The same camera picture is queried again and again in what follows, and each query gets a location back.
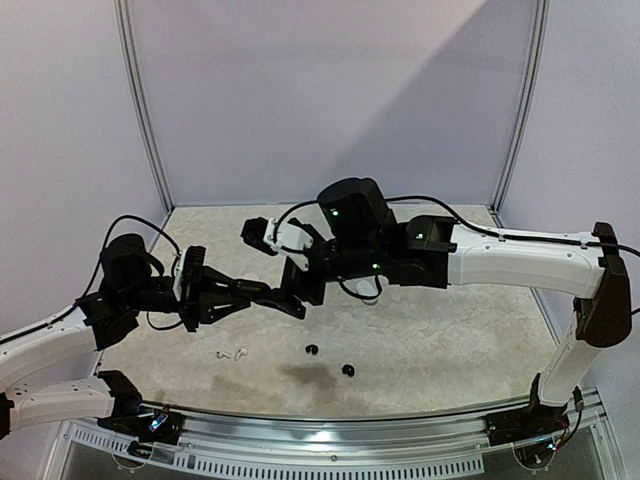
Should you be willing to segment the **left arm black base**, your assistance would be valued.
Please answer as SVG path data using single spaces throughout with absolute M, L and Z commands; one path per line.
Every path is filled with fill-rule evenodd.
M 130 414 L 113 414 L 97 420 L 97 425 L 112 432 L 134 437 L 139 443 L 179 443 L 186 416 L 169 407 L 140 406 Z

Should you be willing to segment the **black oval charging case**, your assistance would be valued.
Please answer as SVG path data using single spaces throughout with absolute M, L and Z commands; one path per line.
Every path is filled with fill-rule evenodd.
M 233 296 L 253 303 L 274 302 L 278 299 L 278 292 L 260 281 L 235 279 L 230 289 Z

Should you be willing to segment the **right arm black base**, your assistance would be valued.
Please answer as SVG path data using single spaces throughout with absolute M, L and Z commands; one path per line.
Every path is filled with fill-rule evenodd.
M 491 446 L 533 439 L 563 430 L 568 424 L 565 407 L 526 406 L 483 417 Z

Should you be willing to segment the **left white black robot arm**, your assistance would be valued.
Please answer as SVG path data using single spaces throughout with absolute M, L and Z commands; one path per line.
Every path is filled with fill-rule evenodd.
M 136 387 L 119 371 L 29 391 L 20 383 L 72 356 L 118 344 L 138 327 L 141 312 L 176 313 L 194 332 L 249 307 L 250 296 L 240 281 L 205 266 L 204 256 L 204 248 L 188 248 L 180 270 L 167 276 L 138 234 L 121 235 L 105 246 L 98 262 L 103 280 L 96 292 L 2 339 L 2 436 L 33 424 L 82 417 L 145 440 L 176 431 L 175 417 L 167 409 L 145 408 Z

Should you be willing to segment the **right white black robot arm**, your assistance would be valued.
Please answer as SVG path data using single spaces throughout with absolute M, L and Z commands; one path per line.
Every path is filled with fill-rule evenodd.
M 320 301 L 328 282 L 383 276 L 391 285 L 445 289 L 497 284 L 554 290 L 574 297 L 566 339 L 531 388 L 517 427 L 537 436 L 552 424 L 597 356 L 632 330 L 631 288 L 612 227 L 549 234 L 483 227 L 443 201 L 443 216 L 396 219 L 390 199 L 371 178 L 351 177 L 326 187 L 316 199 L 332 239 L 288 213 L 270 220 L 263 238 L 301 274 L 301 299 Z

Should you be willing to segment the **white earbud charging case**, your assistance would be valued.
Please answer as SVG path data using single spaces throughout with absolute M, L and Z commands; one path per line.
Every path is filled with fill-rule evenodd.
M 380 290 L 374 278 L 360 279 L 355 283 L 355 293 L 365 304 L 373 305 L 377 302 Z

